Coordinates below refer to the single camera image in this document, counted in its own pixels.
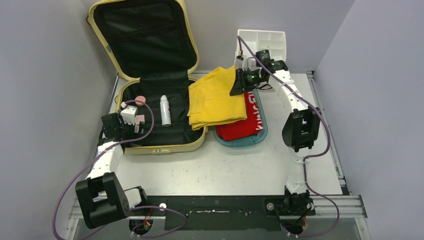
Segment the yellow garment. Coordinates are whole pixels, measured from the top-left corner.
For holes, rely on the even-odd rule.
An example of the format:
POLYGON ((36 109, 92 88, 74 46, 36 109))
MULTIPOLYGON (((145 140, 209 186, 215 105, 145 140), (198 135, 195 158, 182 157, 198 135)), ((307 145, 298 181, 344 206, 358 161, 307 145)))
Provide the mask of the yellow garment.
POLYGON ((230 95, 236 67, 217 67, 188 87, 188 122, 192 130, 247 119, 245 97, 230 95))

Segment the red white striped garment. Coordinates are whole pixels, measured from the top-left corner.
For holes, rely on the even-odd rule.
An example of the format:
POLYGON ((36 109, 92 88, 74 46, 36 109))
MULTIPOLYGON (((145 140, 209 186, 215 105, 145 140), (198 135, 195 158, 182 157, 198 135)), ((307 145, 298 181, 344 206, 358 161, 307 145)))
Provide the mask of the red white striped garment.
POLYGON ((264 129, 260 110, 254 93, 252 91, 245 92, 244 99, 247 115, 246 119, 239 120, 234 123, 217 125, 215 127, 215 131, 218 137, 224 141, 233 141, 257 135, 264 129))

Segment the teal transparent plastic tray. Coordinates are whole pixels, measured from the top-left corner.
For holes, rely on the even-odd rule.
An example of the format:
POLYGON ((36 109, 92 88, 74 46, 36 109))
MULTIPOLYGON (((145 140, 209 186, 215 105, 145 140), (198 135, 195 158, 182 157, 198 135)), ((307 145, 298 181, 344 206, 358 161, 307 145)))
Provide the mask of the teal transparent plastic tray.
POLYGON ((260 95, 259 95, 258 91, 253 90, 252 92, 255 96, 256 103, 259 107, 259 112, 260 112, 261 120, 262 120, 262 123, 263 123, 263 130, 260 131, 257 135, 251 135, 251 136, 243 137, 243 138, 236 139, 236 140, 225 141, 222 138, 218 137, 218 135, 216 133, 216 128, 215 128, 215 130, 213 132, 214 137, 223 146, 229 147, 229 148, 246 148, 246 147, 251 147, 251 146, 257 145, 257 144, 261 143, 266 138, 266 136, 268 134, 268 124, 267 124, 267 121, 266 121, 265 111, 263 109, 262 102, 261 102, 260 95))

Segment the yellow hard-shell suitcase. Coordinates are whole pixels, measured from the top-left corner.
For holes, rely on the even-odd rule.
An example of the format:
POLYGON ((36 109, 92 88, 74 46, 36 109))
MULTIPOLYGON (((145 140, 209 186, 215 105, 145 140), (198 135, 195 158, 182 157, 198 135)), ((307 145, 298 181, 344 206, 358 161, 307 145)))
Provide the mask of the yellow hard-shell suitcase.
POLYGON ((139 138, 124 139, 129 155, 194 151, 201 146, 207 129, 189 125, 191 77, 199 54, 182 0, 101 0, 87 16, 96 36, 117 70, 126 80, 112 113, 120 115, 121 103, 145 115, 139 138), (169 101, 171 126, 162 126, 160 99, 169 101), (135 104, 137 96, 146 103, 135 104))

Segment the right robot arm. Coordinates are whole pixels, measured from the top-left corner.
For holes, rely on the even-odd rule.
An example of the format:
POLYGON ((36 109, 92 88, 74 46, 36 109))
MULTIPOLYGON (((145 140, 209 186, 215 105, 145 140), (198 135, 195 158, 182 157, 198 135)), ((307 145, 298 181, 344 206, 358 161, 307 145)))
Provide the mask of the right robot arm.
POLYGON ((304 217, 313 210, 310 192, 305 182, 303 158, 311 152, 318 138, 320 119, 317 113, 302 101, 286 63, 274 60, 269 50, 255 53, 255 70, 238 68, 229 94, 236 96, 247 93, 261 83, 269 84, 283 103, 288 117, 282 128, 282 140, 289 150, 289 176, 284 187, 281 213, 304 217))

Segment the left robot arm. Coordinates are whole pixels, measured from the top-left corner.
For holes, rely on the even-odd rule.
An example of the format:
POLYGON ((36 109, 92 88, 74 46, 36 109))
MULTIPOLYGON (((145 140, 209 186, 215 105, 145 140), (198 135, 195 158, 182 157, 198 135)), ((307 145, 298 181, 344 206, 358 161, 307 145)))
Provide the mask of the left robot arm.
POLYGON ((125 149, 120 142, 127 137, 122 116, 110 113, 102 116, 101 121, 104 137, 97 146, 98 159, 88 176, 75 185, 81 213, 89 229, 125 219, 131 211, 143 215, 150 207, 141 186, 124 190, 115 173, 125 149))

